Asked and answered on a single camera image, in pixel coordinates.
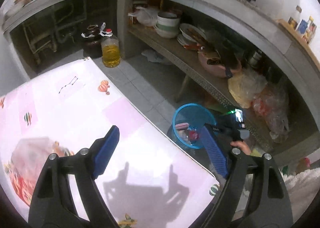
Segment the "person's right hand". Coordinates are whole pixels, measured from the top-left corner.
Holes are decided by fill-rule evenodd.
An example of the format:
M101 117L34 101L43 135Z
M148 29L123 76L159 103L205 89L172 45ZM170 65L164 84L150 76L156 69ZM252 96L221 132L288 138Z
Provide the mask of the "person's right hand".
M244 141L232 141L230 143L230 145L232 147L237 147L239 148L243 153L245 153L246 155L251 155L251 150L249 148L249 146L247 145L246 142Z

